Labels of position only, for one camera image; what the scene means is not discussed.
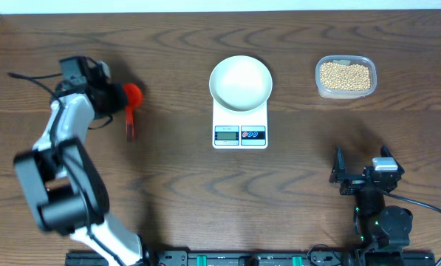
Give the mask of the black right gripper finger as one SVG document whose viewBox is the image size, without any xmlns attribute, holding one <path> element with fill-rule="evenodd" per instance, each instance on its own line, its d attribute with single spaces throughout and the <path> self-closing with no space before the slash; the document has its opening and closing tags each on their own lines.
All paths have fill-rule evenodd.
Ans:
<svg viewBox="0 0 441 266">
<path fill-rule="evenodd" d="M 341 183 L 345 180 L 346 165 L 344 162 L 343 152 L 340 147 L 335 148 L 335 159 L 329 177 L 330 183 Z"/>
<path fill-rule="evenodd" d="M 391 157 L 391 158 L 393 158 L 392 153 L 390 152 L 388 146 L 385 145 L 385 144 L 383 144 L 383 145 L 380 147 L 380 156 L 381 156 L 381 157 Z"/>
</svg>

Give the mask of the white digital kitchen scale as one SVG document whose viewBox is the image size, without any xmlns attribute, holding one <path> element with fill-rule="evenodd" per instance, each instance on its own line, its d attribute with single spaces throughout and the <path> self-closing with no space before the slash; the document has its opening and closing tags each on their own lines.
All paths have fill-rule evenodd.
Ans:
<svg viewBox="0 0 441 266">
<path fill-rule="evenodd" d="M 214 101 L 212 146 L 215 149 L 266 149 L 267 103 L 247 112 L 234 112 Z"/>
</svg>

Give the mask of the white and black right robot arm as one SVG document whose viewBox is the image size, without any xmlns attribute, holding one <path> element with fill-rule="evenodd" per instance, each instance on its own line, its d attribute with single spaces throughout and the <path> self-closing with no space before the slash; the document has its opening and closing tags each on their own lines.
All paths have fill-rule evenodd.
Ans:
<svg viewBox="0 0 441 266">
<path fill-rule="evenodd" d="M 350 174 L 341 148 L 335 149 L 335 160 L 329 181 L 340 185 L 340 195 L 355 198 L 354 227 L 361 246 L 346 252 L 343 265 L 403 265 L 403 248 L 410 243 L 413 214 L 396 205 L 387 205 L 386 193 L 396 189 L 405 173 L 386 146 L 360 174 Z"/>
</svg>

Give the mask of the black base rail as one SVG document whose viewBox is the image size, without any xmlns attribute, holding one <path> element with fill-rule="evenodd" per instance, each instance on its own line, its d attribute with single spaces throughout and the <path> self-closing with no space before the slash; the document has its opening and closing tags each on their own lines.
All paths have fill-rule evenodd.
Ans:
<svg viewBox="0 0 441 266">
<path fill-rule="evenodd" d="M 331 251 L 314 250 L 305 253 L 194 253 L 182 250 L 162 251 L 154 255 L 150 265 L 159 266 L 307 266 L 307 265 L 352 265 L 341 262 L 341 254 L 336 252 L 335 257 Z M 389 254 L 390 257 L 378 259 L 375 254 L 368 253 L 371 262 L 367 265 L 435 265 L 433 254 L 410 252 L 403 254 L 403 262 L 399 262 L 397 254 Z M 67 253 L 64 265 L 109 265 L 109 263 L 97 253 Z"/>
</svg>

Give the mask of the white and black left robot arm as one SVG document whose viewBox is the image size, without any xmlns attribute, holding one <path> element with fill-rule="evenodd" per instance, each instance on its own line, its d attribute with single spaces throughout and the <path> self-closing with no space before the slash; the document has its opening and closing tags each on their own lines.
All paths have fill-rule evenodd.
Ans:
<svg viewBox="0 0 441 266">
<path fill-rule="evenodd" d="M 133 83 L 112 83 L 109 66 L 85 56 L 59 61 L 63 78 L 50 90 L 51 116 L 32 149 L 13 167 L 37 226 L 84 243 L 109 265 L 150 265 L 141 236 L 110 211 L 109 195 L 84 142 L 94 120 L 125 112 L 133 140 L 134 110 L 143 102 Z"/>
</svg>

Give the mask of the white ceramic bowl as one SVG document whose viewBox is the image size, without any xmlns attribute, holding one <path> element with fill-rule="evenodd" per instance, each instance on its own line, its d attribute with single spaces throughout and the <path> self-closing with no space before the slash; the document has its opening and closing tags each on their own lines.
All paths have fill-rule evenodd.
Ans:
<svg viewBox="0 0 441 266">
<path fill-rule="evenodd" d="M 235 55 L 220 61 L 209 77 L 213 100 L 231 112 L 252 112 L 273 91 L 273 76 L 259 59 Z"/>
</svg>

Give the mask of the clear plastic container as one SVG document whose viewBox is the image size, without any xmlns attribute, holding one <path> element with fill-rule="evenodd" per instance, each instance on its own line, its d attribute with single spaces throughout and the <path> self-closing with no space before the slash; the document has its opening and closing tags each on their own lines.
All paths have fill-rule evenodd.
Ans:
<svg viewBox="0 0 441 266">
<path fill-rule="evenodd" d="M 315 67 L 318 94 L 323 98 L 351 100 L 372 94 L 377 70 L 372 60 L 358 55 L 328 55 Z"/>
</svg>

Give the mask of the yellow soybeans in container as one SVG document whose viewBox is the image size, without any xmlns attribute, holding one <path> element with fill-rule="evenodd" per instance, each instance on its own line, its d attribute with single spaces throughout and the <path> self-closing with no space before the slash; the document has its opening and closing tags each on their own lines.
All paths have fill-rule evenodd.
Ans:
<svg viewBox="0 0 441 266">
<path fill-rule="evenodd" d="M 319 70 L 320 81 L 327 89 L 365 91 L 371 88 L 370 70 L 364 65 L 327 62 Z"/>
</svg>

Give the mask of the red plastic measuring scoop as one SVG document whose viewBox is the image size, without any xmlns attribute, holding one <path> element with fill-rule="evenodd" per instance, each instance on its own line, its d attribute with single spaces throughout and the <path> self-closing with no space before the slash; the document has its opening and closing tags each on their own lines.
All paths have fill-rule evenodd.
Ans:
<svg viewBox="0 0 441 266">
<path fill-rule="evenodd" d="M 141 89 L 134 83 L 126 83 L 123 85 L 126 93 L 127 105 L 126 111 L 126 136 L 129 142 L 135 139 L 134 130 L 134 110 L 139 108 L 143 102 L 143 93 Z"/>
</svg>

